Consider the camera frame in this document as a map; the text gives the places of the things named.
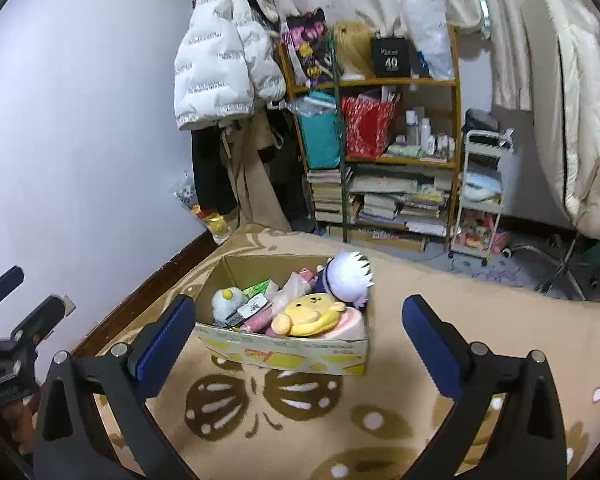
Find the person left hand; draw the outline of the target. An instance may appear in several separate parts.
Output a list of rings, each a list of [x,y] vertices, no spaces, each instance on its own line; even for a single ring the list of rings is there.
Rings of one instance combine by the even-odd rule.
[[[35,394],[2,408],[2,415],[8,423],[12,440],[22,455],[33,452],[35,438],[33,419],[39,405],[40,396]]]

